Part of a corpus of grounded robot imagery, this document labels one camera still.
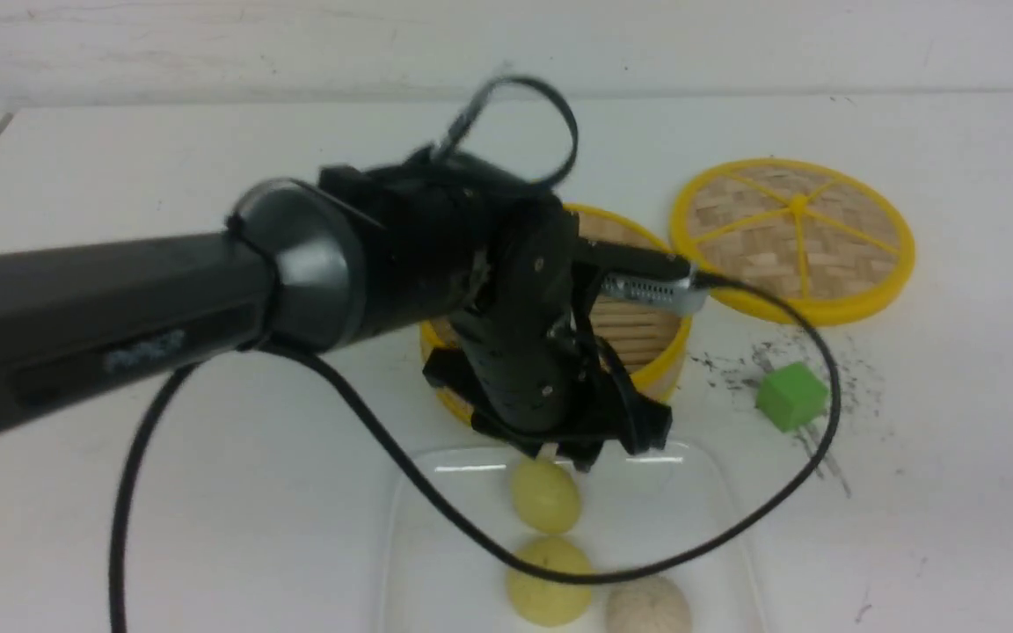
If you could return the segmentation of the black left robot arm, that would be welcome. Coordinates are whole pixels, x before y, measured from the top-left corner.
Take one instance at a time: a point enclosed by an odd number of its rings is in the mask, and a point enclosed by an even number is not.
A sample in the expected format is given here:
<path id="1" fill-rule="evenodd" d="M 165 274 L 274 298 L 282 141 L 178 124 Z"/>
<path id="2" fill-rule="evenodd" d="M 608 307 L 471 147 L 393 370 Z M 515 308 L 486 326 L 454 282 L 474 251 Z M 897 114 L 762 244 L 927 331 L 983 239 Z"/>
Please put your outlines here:
<path id="1" fill-rule="evenodd" d="M 475 432 L 558 445 L 586 471 L 603 441 L 635 455 L 670 430 L 591 324 L 596 299 L 687 316 L 692 276 L 587 239 L 550 185 L 462 152 L 270 179 L 222 231 L 0 255 L 0 433 L 232 350 L 322 355 L 447 319 L 428 384 L 471 406 Z"/>

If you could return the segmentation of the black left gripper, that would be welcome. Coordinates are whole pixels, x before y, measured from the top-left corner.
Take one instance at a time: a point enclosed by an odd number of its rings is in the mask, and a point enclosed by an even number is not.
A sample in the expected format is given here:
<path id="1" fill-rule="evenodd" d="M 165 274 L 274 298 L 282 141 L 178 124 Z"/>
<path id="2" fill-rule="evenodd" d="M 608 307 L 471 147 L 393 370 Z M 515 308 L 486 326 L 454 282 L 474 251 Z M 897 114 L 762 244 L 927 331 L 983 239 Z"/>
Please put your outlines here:
<path id="1" fill-rule="evenodd" d="M 322 191 L 414 229 L 471 241 L 466 303 L 450 312 L 454 347 L 434 349 L 425 377 L 471 408 L 471 429 L 537 458 L 552 447 L 576 472 L 607 442 L 630 455 L 663 450 L 670 405 L 640 393 L 588 324 L 599 269 L 578 257 L 579 220 L 550 186 L 455 153 L 422 149 L 401 164 L 322 169 Z"/>

